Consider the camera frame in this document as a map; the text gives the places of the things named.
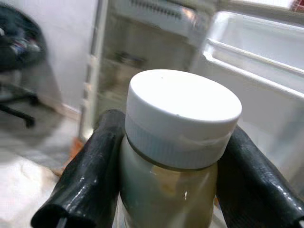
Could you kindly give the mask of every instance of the jar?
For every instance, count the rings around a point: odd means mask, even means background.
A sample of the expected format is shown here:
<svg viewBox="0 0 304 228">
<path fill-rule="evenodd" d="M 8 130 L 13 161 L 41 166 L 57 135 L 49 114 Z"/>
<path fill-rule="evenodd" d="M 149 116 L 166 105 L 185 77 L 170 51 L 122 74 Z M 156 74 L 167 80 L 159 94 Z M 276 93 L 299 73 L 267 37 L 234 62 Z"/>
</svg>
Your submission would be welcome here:
<svg viewBox="0 0 304 228">
<path fill-rule="evenodd" d="M 224 86 L 175 70 L 130 81 L 120 151 L 119 228 L 208 228 L 217 160 L 241 114 Z"/>
</svg>

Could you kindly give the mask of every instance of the refrigerator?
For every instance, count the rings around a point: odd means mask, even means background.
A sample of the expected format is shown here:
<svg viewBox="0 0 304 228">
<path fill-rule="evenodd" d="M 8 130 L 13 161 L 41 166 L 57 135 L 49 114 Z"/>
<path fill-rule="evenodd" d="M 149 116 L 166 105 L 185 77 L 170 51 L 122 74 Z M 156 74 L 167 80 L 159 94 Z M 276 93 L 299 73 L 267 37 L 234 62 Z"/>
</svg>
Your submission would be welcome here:
<svg viewBox="0 0 304 228">
<path fill-rule="evenodd" d="M 238 124 L 304 198 L 304 14 L 259 2 L 99 0 L 79 139 L 103 111 L 125 111 L 135 74 L 188 71 L 239 97 Z"/>
</svg>

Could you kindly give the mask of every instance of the white plastic lid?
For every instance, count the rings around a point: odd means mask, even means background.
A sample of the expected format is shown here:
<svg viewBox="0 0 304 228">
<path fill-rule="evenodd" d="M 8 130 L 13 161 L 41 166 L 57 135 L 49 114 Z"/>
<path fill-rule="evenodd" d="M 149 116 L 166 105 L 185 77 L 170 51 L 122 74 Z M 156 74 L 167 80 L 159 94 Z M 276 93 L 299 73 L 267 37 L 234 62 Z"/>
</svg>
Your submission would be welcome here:
<svg viewBox="0 0 304 228">
<path fill-rule="evenodd" d="M 198 169 L 223 155 L 241 111 L 237 96 L 214 81 L 148 70 L 130 82 L 125 127 L 132 145 L 150 159 Z"/>
</svg>

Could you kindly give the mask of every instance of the black chair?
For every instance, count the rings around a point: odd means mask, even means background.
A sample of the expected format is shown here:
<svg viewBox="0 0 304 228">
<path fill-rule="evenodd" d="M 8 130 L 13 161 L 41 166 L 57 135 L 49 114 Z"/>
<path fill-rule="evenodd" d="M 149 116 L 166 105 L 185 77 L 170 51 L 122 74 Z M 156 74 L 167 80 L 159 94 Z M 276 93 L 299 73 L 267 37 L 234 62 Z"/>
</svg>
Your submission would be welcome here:
<svg viewBox="0 0 304 228">
<path fill-rule="evenodd" d="M 13 7 L 0 4 L 0 74 L 8 71 L 20 71 L 23 68 L 39 63 L 46 55 L 45 40 L 39 26 L 28 16 Z M 16 85 L 0 83 L 14 95 L 0 98 L 0 111 L 25 120 L 26 127 L 33 127 L 35 119 L 7 105 L 20 100 L 29 100 L 38 104 L 35 93 L 26 91 Z"/>
</svg>

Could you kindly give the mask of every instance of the tiled floor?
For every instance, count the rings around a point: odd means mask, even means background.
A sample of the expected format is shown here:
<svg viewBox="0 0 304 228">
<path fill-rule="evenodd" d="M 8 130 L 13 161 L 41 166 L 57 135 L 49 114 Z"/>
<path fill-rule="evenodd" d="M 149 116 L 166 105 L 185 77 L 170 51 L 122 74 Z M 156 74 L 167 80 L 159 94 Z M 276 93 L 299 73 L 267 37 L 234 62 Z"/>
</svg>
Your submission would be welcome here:
<svg viewBox="0 0 304 228">
<path fill-rule="evenodd" d="M 28 103 L 14 107 L 36 118 L 36 126 L 25 127 L 24 121 L 0 111 L 0 151 L 12 152 L 51 169 L 60 169 L 69 158 L 78 123 L 52 109 Z"/>
</svg>

